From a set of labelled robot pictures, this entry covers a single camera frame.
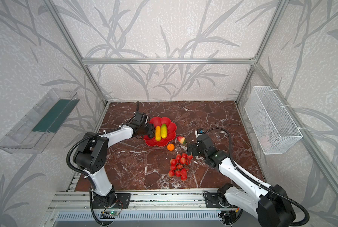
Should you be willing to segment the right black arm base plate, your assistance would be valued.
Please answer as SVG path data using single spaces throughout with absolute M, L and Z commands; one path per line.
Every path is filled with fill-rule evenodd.
M 218 193 L 208 191 L 203 192 L 206 208 L 219 208 L 219 209 L 238 209 L 237 206 L 231 205 L 221 198 Z

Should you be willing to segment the clear plastic wall bin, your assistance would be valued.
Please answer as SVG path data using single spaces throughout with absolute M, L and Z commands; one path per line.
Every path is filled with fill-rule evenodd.
M 80 99 L 78 92 L 51 89 L 1 140 L 10 154 L 40 154 Z

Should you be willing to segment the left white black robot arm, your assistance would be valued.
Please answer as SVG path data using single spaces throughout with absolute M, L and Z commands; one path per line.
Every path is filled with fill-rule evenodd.
M 148 136 L 151 139 L 155 135 L 154 131 L 149 116 L 137 111 L 128 122 L 109 132 L 86 133 L 68 151 L 67 166 L 85 176 L 96 195 L 106 197 L 114 191 L 104 168 L 108 148 L 131 138 Z

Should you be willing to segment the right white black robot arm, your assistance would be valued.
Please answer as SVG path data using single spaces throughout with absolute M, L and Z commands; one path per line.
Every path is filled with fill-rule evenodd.
M 234 161 L 230 152 L 218 150 L 202 129 L 195 134 L 196 142 L 187 145 L 187 152 L 203 157 L 209 167 L 236 184 L 224 188 L 227 205 L 237 206 L 251 214 L 262 227 L 300 227 L 310 221 L 306 208 L 289 198 L 285 189 L 253 176 Z

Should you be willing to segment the green circuit board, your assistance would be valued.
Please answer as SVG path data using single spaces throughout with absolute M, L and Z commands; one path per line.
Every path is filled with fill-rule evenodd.
M 121 211 L 103 211 L 101 213 L 101 218 L 105 219 L 115 219 L 121 214 Z

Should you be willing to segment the aluminium front rail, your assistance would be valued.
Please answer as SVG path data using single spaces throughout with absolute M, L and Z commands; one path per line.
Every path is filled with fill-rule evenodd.
M 204 191 L 215 193 L 216 189 L 160 189 L 118 191 L 131 194 L 128 208 L 124 211 L 179 211 L 209 210 L 213 205 L 203 197 Z M 52 198 L 48 211 L 89 211 L 88 192 L 58 192 Z

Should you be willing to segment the red flower-shaped fruit bowl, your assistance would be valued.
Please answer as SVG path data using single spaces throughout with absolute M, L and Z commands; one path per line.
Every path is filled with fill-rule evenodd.
M 154 137 L 144 136 L 146 145 L 165 147 L 176 138 L 177 126 L 168 117 L 154 117 L 150 122 L 154 126 Z

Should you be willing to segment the yellow orange fake mango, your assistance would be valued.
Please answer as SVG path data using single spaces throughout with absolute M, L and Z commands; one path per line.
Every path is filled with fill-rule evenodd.
M 160 126 L 156 126 L 155 127 L 155 140 L 157 142 L 160 142 L 162 140 L 162 137 L 161 137 L 161 127 Z

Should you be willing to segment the small fake orange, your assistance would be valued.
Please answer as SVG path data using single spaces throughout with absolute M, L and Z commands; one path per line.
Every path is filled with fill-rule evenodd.
M 174 149 L 175 149 L 175 145 L 174 144 L 170 143 L 170 144 L 167 145 L 167 150 L 173 151 Z

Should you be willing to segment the red fake cherry tomato bunch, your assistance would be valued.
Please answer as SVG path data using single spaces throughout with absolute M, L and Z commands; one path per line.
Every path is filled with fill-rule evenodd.
M 186 181 L 192 159 L 193 156 L 188 155 L 187 153 L 177 154 L 174 159 L 170 160 L 170 170 L 168 172 L 168 176 L 176 176 L 182 181 Z

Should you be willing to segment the red fake peach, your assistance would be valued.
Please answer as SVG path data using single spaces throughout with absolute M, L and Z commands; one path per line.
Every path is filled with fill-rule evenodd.
M 179 141 L 180 144 L 186 144 L 186 138 L 183 136 L 178 136 L 177 140 Z

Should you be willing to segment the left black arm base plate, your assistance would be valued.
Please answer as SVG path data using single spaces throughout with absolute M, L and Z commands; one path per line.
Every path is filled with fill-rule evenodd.
M 91 207 L 93 209 L 114 208 L 128 209 L 131 199 L 130 193 L 111 193 L 107 196 L 100 196 L 93 193 Z

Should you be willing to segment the pink object in basket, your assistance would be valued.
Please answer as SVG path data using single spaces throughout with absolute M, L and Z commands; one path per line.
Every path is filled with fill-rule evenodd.
M 270 150 L 272 147 L 269 135 L 262 136 L 260 138 L 260 144 L 263 150 Z

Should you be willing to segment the yellow green fake fruit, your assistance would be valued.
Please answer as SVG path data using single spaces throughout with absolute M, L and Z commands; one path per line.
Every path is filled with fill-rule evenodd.
M 168 128 L 166 124 L 161 125 L 161 137 L 162 139 L 166 139 L 168 137 Z

